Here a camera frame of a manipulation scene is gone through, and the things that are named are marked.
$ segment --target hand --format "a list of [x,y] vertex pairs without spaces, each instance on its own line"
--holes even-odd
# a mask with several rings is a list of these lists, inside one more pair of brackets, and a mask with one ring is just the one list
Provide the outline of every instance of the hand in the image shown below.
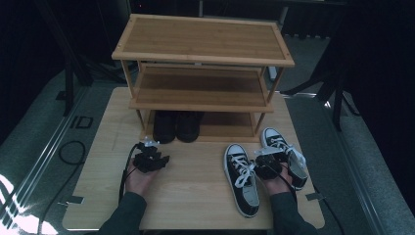
[[268,190],[269,196],[279,193],[291,192],[289,187],[291,187],[293,178],[288,174],[288,165],[286,163],[282,163],[281,165],[283,166],[283,169],[280,173],[280,176],[284,177],[290,186],[288,186],[286,182],[284,182],[284,180],[282,180],[279,176],[274,179],[262,180]]
[[147,173],[141,172],[138,168],[134,166],[134,158],[131,159],[128,166],[128,173],[132,172],[125,179],[125,192],[133,192],[140,196],[144,196],[149,188],[151,182],[159,173],[158,170],[150,171]]

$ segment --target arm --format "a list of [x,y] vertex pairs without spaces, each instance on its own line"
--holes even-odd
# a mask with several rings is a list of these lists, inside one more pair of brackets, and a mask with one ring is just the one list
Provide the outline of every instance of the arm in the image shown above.
[[137,234],[147,203],[143,198],[151,182],[159,172],[142,173],[130,161],[125,180],[125,194],[111,217],[101,226],[98,235]]
[[[286,167],[283,167],[280,175],[287,182],[292,182]],[[317,234],[317,230],[299,214],[289,186],[280,177],[263,182],[270,196],[275,234]]]

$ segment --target wooden table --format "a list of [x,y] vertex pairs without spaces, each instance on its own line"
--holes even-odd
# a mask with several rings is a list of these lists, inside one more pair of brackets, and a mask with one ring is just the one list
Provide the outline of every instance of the wooden table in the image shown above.
[[[84,197],[81,205],[69,205],[63,220],[68,230],[96,230],[117,206],[118,187],[131,147],[140,141],[141,126],[134,110],[126,106],[128,88],[113,92],[98,128],[85,166],[73,192]],[[278,112],[267,115],[264,126],[278,129],[287,142],[300,151],[299,141],[284,99],[275,94],[273,106]],[[259,143],[243,143],[249,157]],[[182,143],[174,140],[159,145],[170,162],[151,186],[148,207],[141,229],[270,229],[272,214],[265,188],[257,183],[259,212],[254,218],[242,217],[235,205],[223,170],[223,155],[231,142]],[[317,228],[324,218],[317,200],[305,195],[314,193],[311,177],[298,192],[299,211]]]

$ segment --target black cable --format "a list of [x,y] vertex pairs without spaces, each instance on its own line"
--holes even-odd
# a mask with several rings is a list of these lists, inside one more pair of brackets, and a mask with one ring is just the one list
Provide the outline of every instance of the black cable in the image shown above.
[[[289,170],[286,166],[284,166],[283,164],[280,164],[282,167],[286,168],[287,170]],[[296,201],[296,204],[298,203],[297,201],[297,193],[296,190],[294,190],[293,186],[287,181],[287,179],[285,179],[283,176],[281,176],[281,174],[278,174],[278,177],[280,177],[284,183],[287,184],[288,188],[290,189],[291,194],[293,195],[294,201]]]
[[129,166],[129,162],[131,161],[131,156],[132,153],[134,152],[135,149],[138,149],[138,144],[135,144],[132,148],[131,151],[128,155],[128,160],[127,160],[127,164],[125,165],[125,169],[122,172],[122,178],[121,178],[121,183],[119,185],[119,192],[118,192],[118,203],[121,202],[122,197],[124,196],[124,184],[125,184],[125,180],[127,179],[127,177],[129,176],[129,174],[134,171],[136,168],[134,168],[131,172],[128,172],[128,166]]
[[100,18],[101,18],[101,22],[102,22],[102,27],[103,27],[104,32],[105,32],[105,35],[106,35],[106,39],[107,39],[108,48],[110,49],[110,51],[112,51],[112,50],[113,50],[113,46],[112,46],[112,44],[111,44],[111,42],[110,42],[110,37],[109,37],[108,31],[107,31],[107,28],[106,28],[106,25],[105,25],[105,22],[104,22],[104,17],[103,17],[103,13],[102,13],[102,10],[101,10],[101,5],[100,5],[100,2],[99,2],[99,1],[95,1],[95,2],[97,3],[98,12],[100,13]]
[[[297,193],[296,190],[294,190],[293,186],[287,181],[287,179],[285,179],[283,176],[281,176],[281,174],[279,172],[277,172],[275,169],[273,169],[269,164],[264,163],[266,166],[268,166],[268,168],[270,168],[272,171],[274,171],[275,173],[278,174],[277,177],[280,177],[284,183],[288,186],[288,188],[290,189],[291,194],[293,195],[294,201],[296,202],[296,204],[298,203],[297,201]],[[286,166],[284,166],[283,164],[280,164],[282,167],[284,167],[286,170],[288,170],[288,168]]]
[[219,6],[219,10],[216,11],[216,14],[215,14],[216,16],[219,16],[220,15],[220,12],[222,11],[222,9],[223,9],[223,7],[225,5],[227,5],[227,3],[226,2],[222,2],[222,4]]
[[[313,184],[312,185],[314,187],[314,190],[320,194],[320,191],[317,189],[317,187]],[[327,202],[327,200],[325,198],[322,199],[324,204],[326,205],[327,209],[330,211],[330,213],[332,214],[333,218],[335,219],[335,221],[337,222],[340,231],[342,232],[343,235],[345,235],[345,230],[343,229],[342,224],[340,223],[338,217],[336,216],[336,214],[333,212],[332,208],[330,207],[329,203]]]
[[[76,163],[71,163],[66,161],[63,156],[62,156],[62,150],[69,144],[73,144],[73,143],[77,143],[82,147],[82,157],[79,159],[78,162]],[[49,209],[52,207],[52,204],[55,202],[55,200],[58,198],[58,196],[61,194],[61,192],[64,190],[64,188],[67,186],[67,184],[69,183],[69,181],[73,178],[73,176],[76,174],[77,170],[79,169],[79,167],[81,165],[83,165],[85,163],[85,158],[86,158],[86,148],[85,145],[77,140],[73,140],[73,141],[69,141],[66,144],[64,144],[63,146],[61,146],[60,150],[59,150],[59,158],[68,165],[76,165],[76,168],[73,170],[72,174],[69,176],[69,178],[67,179],[67,181],[62,185],[62,187],[59,189],[58,193],[55,194],[54,198],[52,199],[52,201],[49,203],[48,207],[46,208],[45,212],[42,214],[42,216],[39,218],[39,223],[37,226],[37,234],[40,235],[42,234],[42,223],[46,218],[46,214],[48,213]]]

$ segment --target dark sleeve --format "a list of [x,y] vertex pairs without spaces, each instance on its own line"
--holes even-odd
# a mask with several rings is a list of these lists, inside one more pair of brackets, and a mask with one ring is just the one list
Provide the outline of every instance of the dark sleeve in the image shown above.
[[271,196],[270,200],[275,234],[317,234],[317,229],[299,214],[291,193],[275,194]]
[[97,235],[137,234],[147,203],[138,194],[127,192]]

